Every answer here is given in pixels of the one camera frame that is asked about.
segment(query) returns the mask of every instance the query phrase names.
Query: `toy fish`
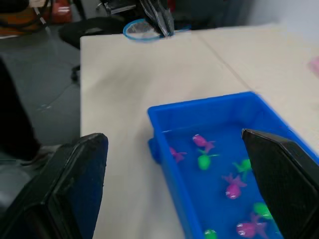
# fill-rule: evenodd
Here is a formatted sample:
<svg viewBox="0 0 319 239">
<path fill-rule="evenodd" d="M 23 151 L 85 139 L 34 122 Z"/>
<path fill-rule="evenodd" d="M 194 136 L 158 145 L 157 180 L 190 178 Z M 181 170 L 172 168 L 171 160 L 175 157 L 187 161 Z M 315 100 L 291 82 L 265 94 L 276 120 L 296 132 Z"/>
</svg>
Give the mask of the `toy fish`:
<svg viewBox="0 0 319 239">
<path fill-rule="evenodd" d="M 246 187 L 247 184 L 243 183 L 240 180 L 240 175 L 238 175 L 236 178 L 233 178 L 233 174 L 229 174 L 228 177 L 222 176 L 226 182 L 228 182 L 230 185 L 226 189 L 226 196 L 230 199 L 236 199 L 241 195 L 240 187 Z"/>
<path fill-rule="evenodd" d="M 206 230 L 204 232 L 204 237 L 205 239 L 217 239 L 217 232 L 215 232 L 214 230 Z"/>
<path fill-rule="evenodd" d="M 194 143 L 199 146 L 199 147 L 205 147 L 205 152 L 208 153 L 212 148 L 214 148 L 215 146 L 213 145 L 213 143 L 215 141 L 207 141 L 206 139 L 204 139 L 202 136 L 200 136 L 199 134 L 195 134 L 193 136 L 193 141 Z"/>
<path fill-rule="evenodd" d="M 253 238 L 255 235 L 259 234 L 262 238 L 268 239 L 265 233 L 265 227 L 267 223 L 259 223 L 259 216 L 251 214 L 251 223 L 240 223 L 236 226 L 236 231 L 238 235 L 244 238 Z"/>
<path fill-rule="evenodd" d="M 185 152 L 179 152 L 177 153 L 175 149 L 173 149 L 172 147 L 169 147 L 170 153 L 172 154 L 172 156 L 175 158 L 176 163 L 182 161 L 184 159 Z"/>
<path fill-rule="evenodd" d="M 199 152 L 202 153 L 201 156 L 198 157 L 198 166 L 201 170 L 207 170 L 210 165 L 210 157 L 216 157 L 219 154 L 207 155 L 205 151 L 198 149 Z"/>
<path fill-rule="evenodd" d="M 254 212 L 267 220 L 273 220 L 273 216 L 271 215 L 268 207 L 264 203 L 255 203 L 254 204 Z"/>
<path fill-rule="evenodd" d="M 245 159 L 240 165 L 238 163 L 233 163 L 233 165 L 237 168 L 238 173 L 243 172 L 243 180 L 245 181 L 248 171 L 252 170 L 250 160 Z"/>
</svg>

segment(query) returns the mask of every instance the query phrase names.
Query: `blue plastic tub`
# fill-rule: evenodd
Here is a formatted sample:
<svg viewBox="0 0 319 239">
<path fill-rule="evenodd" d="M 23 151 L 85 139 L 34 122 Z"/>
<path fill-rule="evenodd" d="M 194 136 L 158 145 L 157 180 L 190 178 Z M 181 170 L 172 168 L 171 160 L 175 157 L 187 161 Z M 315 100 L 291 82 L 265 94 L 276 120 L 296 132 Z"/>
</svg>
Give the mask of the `blue plastic tub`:
<svg viewBox="0 0 319 239">
<path fill-rule="evenodd" d="M 256 94 L 239 93 L 203 100 L 151 107 L 148 110 L 154 127 L 149 141 L 153 158 L 164 172 L 180 222 L 188 239 L 204 239 L 206 230 L 215 230 L 219 239 L 240 239 L 238 223 L 251 222 L 253 205 L 263 202 L 252 172 L 248 172 L 235 200 L 226 197 L 228 183 L 222 176 L 238 175 L 234 162 L 248 158 L 241 139 L 243 128 L 275 133 L 297 142 L 313 159 L 316 155 L 289 129 L 288 125 Z M 209 154 L 207 170 L 198 167 L 197 150 L 192 137 L 200 134 L 207 141 L 216 141 Z M 169 147 L 187 152 L 185 159 L 176 162 Z M 270 239 L 282 236 L 273 221 L 268 222 L 266 234 Z"/>
</svg>

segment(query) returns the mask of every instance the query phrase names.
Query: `cable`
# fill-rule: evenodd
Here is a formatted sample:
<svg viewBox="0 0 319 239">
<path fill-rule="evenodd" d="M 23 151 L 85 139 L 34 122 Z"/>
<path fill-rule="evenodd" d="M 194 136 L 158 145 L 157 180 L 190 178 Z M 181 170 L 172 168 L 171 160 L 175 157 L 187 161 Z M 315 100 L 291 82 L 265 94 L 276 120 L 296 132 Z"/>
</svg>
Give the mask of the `cable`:
<svg viewBox="0 0 319 239">
<path fill-rule="evenodd" d="M 40 21 L 40 19 L 44 15 L 44 12 L 47 10 L 47 6 L 48 6 L 49 2 L 50 2 L 49 21 L 46 24 L 43 24 L 42 26 L 40 26 L 39 28 L 34 29 L 34 30 L 24 29 L 25 27 L 31 26 L 31 25 L 37 23 L 38 21 Z M 53 10 L 53 0 L 46 0 L 43 7 L 39 11 L 39 14 L 37 14 L 37 16 L 33 20 L 26 22 L 26 23 L 21 23 L 21 24 L 10 24 L 10 23 L 0 19 L 0 26 L 7 27 L 7 28 L 14 28 L 14 29 L 21 31 L 21 32 L 36 33 L 36 32 L 43 30 L 44 28 L 46 28 L 49 25 L 49 23 L 51 22 L 52 10 Z"/>
</svg>

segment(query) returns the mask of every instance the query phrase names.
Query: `tongs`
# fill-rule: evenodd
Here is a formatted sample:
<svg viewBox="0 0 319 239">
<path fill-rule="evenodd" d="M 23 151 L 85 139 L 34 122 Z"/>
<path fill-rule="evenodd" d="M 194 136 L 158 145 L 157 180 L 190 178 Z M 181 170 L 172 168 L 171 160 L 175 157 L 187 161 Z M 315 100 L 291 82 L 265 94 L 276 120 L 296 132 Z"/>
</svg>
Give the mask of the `tongs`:
<svg viewBox="0 0 319 239">
<path fill-rule="evenodd" d="M 174 34 L 174 20 L 167 6 L 167 0 L 140 0 L 146 21 L 162 36 Z"/>
</svg>

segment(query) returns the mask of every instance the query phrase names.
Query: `red object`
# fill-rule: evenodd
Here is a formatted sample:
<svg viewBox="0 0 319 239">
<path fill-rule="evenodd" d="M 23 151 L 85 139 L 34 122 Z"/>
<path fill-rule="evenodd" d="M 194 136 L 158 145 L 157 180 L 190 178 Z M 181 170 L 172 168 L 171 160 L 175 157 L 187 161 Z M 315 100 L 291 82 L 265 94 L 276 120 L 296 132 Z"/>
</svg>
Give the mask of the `red object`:
<svg viewBox="0 0 319 239">
<path fill-rule="evenodd" d="M 49 12 L 44 15 L 44 19 L 48 21 Z M 55 0 L 52 8 L 51 23 L 67 23 L 72 21 L 72 12 L 68 0 Z"/>
<path fill-rule="evenodd" d="M 167 5 L 171 12 L 175 11 L 175 8 L 176 8 L 175 0 L 167 0 Z"/>
</svg>

